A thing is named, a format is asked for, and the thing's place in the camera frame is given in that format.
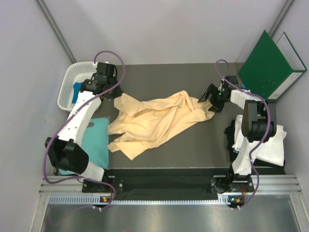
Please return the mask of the peach yellow t shirt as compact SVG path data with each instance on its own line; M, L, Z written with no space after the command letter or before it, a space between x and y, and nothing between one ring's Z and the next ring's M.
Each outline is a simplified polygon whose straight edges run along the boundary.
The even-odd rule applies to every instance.
M114 100L118 117L108 126L108 135L118 135L108 149L121 151L130 160L159 147L168 140L199 122L215 115L210 101L199 102L186 91L167 98L139 101L127 94Z

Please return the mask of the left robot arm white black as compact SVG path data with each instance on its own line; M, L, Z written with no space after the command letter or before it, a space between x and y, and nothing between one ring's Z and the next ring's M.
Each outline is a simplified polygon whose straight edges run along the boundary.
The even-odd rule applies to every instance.
M82 139L102 100L122 95L117 74L114 64L97 63L95 72L81 83L66 125L45 141L47 156L53 167L92 179L94 188L101 192L108 189L109 179L104 177L102 167L90 161L89 155L82 149Z

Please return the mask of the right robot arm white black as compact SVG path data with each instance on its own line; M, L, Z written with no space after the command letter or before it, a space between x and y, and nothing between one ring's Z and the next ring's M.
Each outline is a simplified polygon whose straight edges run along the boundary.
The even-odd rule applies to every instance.
M243 183L249 182L253 163L262 144L276 134L275 105L240 89L236 76L224 77L219 87L210 84L198 101L206 100L212 104L210 111L215 113L221 112L226 102L231 102L243 110L240 132L244 139L225 179L226 187L230 191L237 191Z

